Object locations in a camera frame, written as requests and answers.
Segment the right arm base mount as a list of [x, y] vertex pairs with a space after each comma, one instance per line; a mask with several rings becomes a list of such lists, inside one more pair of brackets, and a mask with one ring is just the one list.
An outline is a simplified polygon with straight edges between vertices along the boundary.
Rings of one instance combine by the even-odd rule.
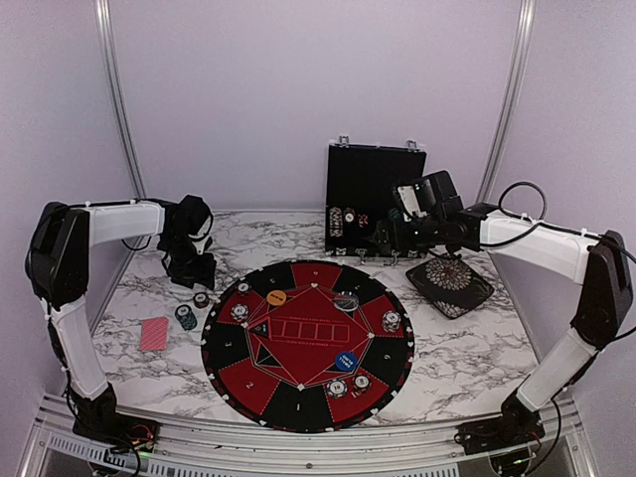
[[499, 416], [459, 424], [454, 441], [466, 455], [521, 445], [546, 435], [540, 420], [538, 411], [530, 411], [513, 398], [502, 404]]

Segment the white chip stack seat four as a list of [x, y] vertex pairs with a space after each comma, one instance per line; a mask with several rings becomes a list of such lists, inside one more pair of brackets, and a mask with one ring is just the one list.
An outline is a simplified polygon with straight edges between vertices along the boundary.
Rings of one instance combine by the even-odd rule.
[[243, 323], [248, 319], [249, 308], [247, 305], [239, 303], [232, 307], [231, 317], [238, 323]]

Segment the white chip stack seat eight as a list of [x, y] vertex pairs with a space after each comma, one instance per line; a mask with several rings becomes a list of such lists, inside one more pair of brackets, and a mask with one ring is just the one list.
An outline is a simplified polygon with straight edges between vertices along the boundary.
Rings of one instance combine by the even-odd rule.
[[396, 311], [388, 311], [383, 315], [382, 327], [386, 333], [396, 333], [400, 328], [401, 316]]

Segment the white chip stack seat ten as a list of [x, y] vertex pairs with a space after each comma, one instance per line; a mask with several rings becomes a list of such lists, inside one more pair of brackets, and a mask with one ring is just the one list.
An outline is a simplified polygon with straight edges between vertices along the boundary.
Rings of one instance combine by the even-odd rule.
[[343, 398], [347, 392], [347, 383], [342, 379], [332, 380], [326, 385], [326, 393], [330, 398]]

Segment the orange dealer button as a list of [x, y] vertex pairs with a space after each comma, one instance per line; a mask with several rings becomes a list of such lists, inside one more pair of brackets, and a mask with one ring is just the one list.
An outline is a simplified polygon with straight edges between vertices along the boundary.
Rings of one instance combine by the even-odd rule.
[[280, 306], [286, 301], [286, 293], [282, 290], [271, 290], [267, 293], [266, 301], [271, 306]]

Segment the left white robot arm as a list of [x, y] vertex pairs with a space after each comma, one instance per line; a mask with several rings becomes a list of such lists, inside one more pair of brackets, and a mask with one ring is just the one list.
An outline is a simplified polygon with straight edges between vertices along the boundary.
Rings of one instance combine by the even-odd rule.
[[61, 344], [71, 388], [80, 398], [96, 401], [109, 388], [86, 317], [90, 250], [106, 242], [157, 238], [172, 282], [213, 288], [213, 224], [210, 207], [191, 195], [178, 203], [150, 199], [45, 206], [30, 241], [25, 271]]

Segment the clear round button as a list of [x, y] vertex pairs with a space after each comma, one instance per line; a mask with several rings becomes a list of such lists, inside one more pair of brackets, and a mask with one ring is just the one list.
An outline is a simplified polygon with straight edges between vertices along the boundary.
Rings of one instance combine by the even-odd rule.
[[359, 299], [354, 293], [339, 293], [333, 299], [334, 306], [343, 312], [354, 312], [359, 307]]

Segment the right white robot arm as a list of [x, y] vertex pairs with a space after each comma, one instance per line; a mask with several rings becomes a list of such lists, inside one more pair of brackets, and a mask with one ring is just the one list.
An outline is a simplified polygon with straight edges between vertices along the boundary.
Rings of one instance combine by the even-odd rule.
[[562, 336], [520, 383], [512, 405], [498, 416], [492, 435], [512, 445], [531, 428], [537, 411], [577, 381], [610, 344], [625, 338], [621, 327], [634, 291], [629, 253], [620, 234], [572, 230], [525, 215], [514, 217], [487, 205], [472, 206], [446, 219], [399, 212], [393, 224], [415, 244], [487, 252], [494, 261], [523, 264], [564, 284], [573, 304]]

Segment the green poker chip stack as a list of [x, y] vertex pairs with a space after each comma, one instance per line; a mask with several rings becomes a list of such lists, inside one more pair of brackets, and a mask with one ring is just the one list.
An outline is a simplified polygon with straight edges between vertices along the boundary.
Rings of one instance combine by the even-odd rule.
[[187, 304], [179, 305], [175, 309], [175, 318], [184, 331], [192, 331], [198, 325], [198, 320], [192, 307]]

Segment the red chip stack seat ten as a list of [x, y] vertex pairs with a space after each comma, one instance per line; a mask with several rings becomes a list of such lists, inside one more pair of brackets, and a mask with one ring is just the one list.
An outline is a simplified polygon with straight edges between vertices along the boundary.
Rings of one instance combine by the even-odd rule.
[[368, 376], [363, 374], [357, 374], [353, 377], [352, 386], [353, 386], [353, 393], [356, 396], [359, 396], [368, 392], [372, 386], [372, 383]]

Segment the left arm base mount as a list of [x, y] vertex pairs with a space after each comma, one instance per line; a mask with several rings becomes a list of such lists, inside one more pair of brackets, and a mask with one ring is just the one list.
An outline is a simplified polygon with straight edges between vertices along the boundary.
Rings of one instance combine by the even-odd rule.
[[159, 430], [156, 420], [120, 413], [113, 397], [70, 401], [75, 434], [111, 444], [118, 451], [154, 447]]

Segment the red poker chip stack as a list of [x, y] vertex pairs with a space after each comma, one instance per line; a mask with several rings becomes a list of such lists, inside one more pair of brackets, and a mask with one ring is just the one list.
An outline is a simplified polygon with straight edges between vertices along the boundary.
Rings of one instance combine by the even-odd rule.
[[193, 303], [198, 309], [207, 308], [210, 304], [210, 297], [205, 292], [198, 292], [193, 296]]

